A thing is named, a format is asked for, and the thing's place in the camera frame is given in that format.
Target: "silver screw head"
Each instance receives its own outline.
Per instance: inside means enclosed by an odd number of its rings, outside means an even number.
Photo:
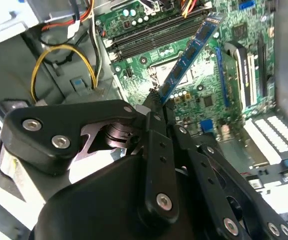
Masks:
[[[52,138],[52,144],[57,149],[66,149],[70,146],[70,140],[62,135],[56,135]]]
[[[215,151],[210,146],[207,147],[207,150],[208,150],[208,152],[210,152],[212,154],[215,153]]]
[[[187,130],[184,129],[182,126],[179,128],[179,131],[181,131],[182,133],[186,134],[187,133]]]
[[[129,113],[132,112],[132,109],[131,109],[130,107],[128,107],[128,106],[125,106],[124,109],[125,109],[125,111],[127,111],[127,112],[129,112]]]
[[[230,218],[224,219],[225,228],[230,232],[232,235],[237,236],[239,231],[237,225],[232,221]]]
[[[269,227],[269,230],[274,234],[274,235],[276,235],[276,236],[280,236],[280,232],[279,232],[279,230],[278,230],[278,228],[274,225],[274,224],[272,224],[271,222],[269,222],[268,223],[268,227]]]
[[[23,121],[23,128],[28,131],[38,131],[42,128],[42,124],[35,119],[26,119]]]
[[[160,116],[158,116],[158,115],[154,115],[154,118],[157,119],[158,121],[161,120]]]
[[[160,206],[165,211],[170,211],[173,207],[172,201],[166,194],[158,194],[156,197],[156,201],[158,206]]]
[[[281,224],[280,227],[282,228],[284,234],[286,234],[288,236],[288,227],[286,227],[285,225]]]

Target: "motherboard chip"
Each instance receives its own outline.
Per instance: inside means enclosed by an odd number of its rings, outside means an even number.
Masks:
[[[232,29],[234,40],[241,40],[248,37],[248,25],[246,22],[233,26]]]
[[[206,96],[204,97],[204,103],[205,103],[205,107],[211,107],[213,105],[213,100],[212,100],[212,96]]]

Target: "capacitor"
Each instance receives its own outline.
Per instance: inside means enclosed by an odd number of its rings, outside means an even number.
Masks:
[[[131,10],[130,10],[130,15],[131,15],[132,17],[134,17],[134,16],[136,15],[136,11],[135,11],[134,9],[131,9]]]
[[[123,15],[124,15],[125,17],[128,17],[128,16],[129,16],[129,10],[124,9],[124,10],[123,10]]]
[[[267,20],[267,16],[261,16],[260,17],[260,21],[263,23],[263,22],[265,22]]]
[[[215,32],[213,37],[217,39],[219,37],[219,32]]]

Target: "wire bundle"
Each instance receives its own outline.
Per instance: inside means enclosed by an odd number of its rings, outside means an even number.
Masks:
[[[184,16],[184,18],[187,17],[187,15],[194,9],[195,5],[196,5],[197,0],[185,0],[182,3],[182,16]]]
[[[94,73],[93,68],[90,65],[88,59],[84,56],[84,54],[82,54],[79,50],[77,50],[76,47],[68,45],[68,44],[63,44],[63,45],[56,46],[56,47],[51,46],[49,49],[45,50],[39,56],[39,58],[37,59],[36,65],[34,67],[33,73],[32,73],[31,84],[30,84],[30,94],[31,94],[31,96],[35,102],[38,101],[38,98],[37,98],[36,92],[35,92],[35,82],[36,82],[37,71],[38,71],[41,63],[43,62],[44,58],[47,56],[47,54],[49,54],[50,52],[52,52],[54,50],[58,50],[58,49],[67,49],[67,50],[71,50],[71,51],[74,51],[75,53],[77,53],[80,56],[80,58],[83,60],[85,65],[87,66],[87,69],[88,69],[90,76],[92,78],[92,86],[96,88],[98,85],[97,79],[95,77],[95,73]]]
[[[81,16],[80,16],[80,22],[84,22],[86,21],[88,18],[90,18],[91,16],[91,13],[92,13],[92,10],[94,8],[94,0],[91,1],[91,4],[89,6],[89,8],[86,10],[86,12],[84,12]],[[65,22],[59,22],[59,23],[50,23],[50,24],[47,24],[45,26],[42,27],[42,31],[45,31],[47,29],[50,29],[52,27],[63,27],[63,26],[68,26],[68,25],[71,25],[71,24],[74,24],[75,23],[75,20],[74,19],[71,19],[69,21],[65,21]]]
[[[94,47],[94,51],[95,51],[95,55],[96,55],[96,68],[95,68],[95,71],[93,70],[92,66],[90,65],[89,63],[89,60],[88,58],[81,52],[81,50],[79,50],[77,48],[77,46],[79,45],[79,43],[85,38],[85,36],[87,35],[87,32],[85,32],[81,37],[80,39],[76,42],[75,45],[73,44],[69,44],[68,42],[72,39],[72,38],[69,38],[68,40],[66,40],[65,42],[63,43],[60,43],[60,44],[49,44],[49,43],[46,43],[44,42],[41,37],[39,38],[40,42],[42,44],[45,44],[46,46],[49,46],[48,49],[46,49],[37,59],[37,62],[36,62],[36,65],[34,67],[34,70],[33,70],[33,73],[32,73],[32,76],[31,76],[31,85],[30,85],[30,93],[31,93],[31,96],[33,98],[33,100],[35,102],[38,101],[38,98],[36,96],[36,92],[35,92],[35,83],[36,83],[36,75],[37,75],[37,72],[38,72],[38,69],[40,68],[40,65],[42,64],[42,62],[46,62],[47,64],[57,64],[57,65],[61,65],[61,64],[64,64],[68,61],[71,60],[72,56],[74,53],[78,54],[80,56],[80,58],[83,60],[83,62],[85,63],[85,65],[87,66],[87,69],[89,71],[89,74],[90,74],[90,77],[91,77],[91,86],[92,86],[92,89],[95,89],[97,88],[98,86],[98,77],[99,77],[99,74],[100,74],[100,70],[101,70],[101,67],[102,67],[102,56],[100,54],[100,49],[99,49],[99,44],[98,44],[98,41],[96,39],[96,32],[95,32],[95,20],[94,20],[94,11],[93,11],[93,7],[94,7],[94,0],[91,1],[91,4],[89,6],[89,8],[87,9],[87,11],[85,13],[82,14],[82,16],[80,17],[80,21],[83,22],[85,20],[87,20],[88,18],[92,18],[91,21],[90,21],[90,24],[89,24],[89,37],[91,39],[91,42],[93,44],[93,47]],[[44,31],[44,30],[47,30],[49,28],[52,28],[52,27],[57,27],[57,26],[66,26],[66,25],[70,25],[70,24],[74,24],[74,20],[70,20],[70,21],[67,21],[67,22],[63,22],[63,23],[53,23],[53,24],[48,24],[48,25],[45,25],[42,29],[41,29],[41,32]],[[49,60],[47,60],[45,57],[52,51],[54,50],[58,50],[58,49],[65,49],[65,50],[70,50],[70,54],[65,58],[64,61],[62,62],[51,62]]]

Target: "circuit board component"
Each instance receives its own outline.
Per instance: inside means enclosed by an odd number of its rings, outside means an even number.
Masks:
[[[169,98],[175,104],[177,123],[192,135],[203,133],[201,123],[211,121],[212,129],[207,131],[213,132],[217,140],[237,136],[246,119],[275,107],[277,5],[273,0],[212,0],[212,6],[198,5],[184,18],[180,3],[170,2],[166,10],[155,1],[151,12],[135,1],[117,5],[98,17],[101,25],[97,30],[106,33],[103,43],[112,69],[119,69],[115,80],[121,93],[130,104],[142,104],[149,89],[158,90],[164,84],[208,13],[221,12],[226,19]],[[130,14],[132,9],[136,11],[134,16]],[[239,46],[246,64],[233,55],[236,50],[225,48],[227,43]],[[190,57],[194,51],[186,54]],[[178,76],[180,69],[173,74]],[[168,83],[164,92],[170,87]]]

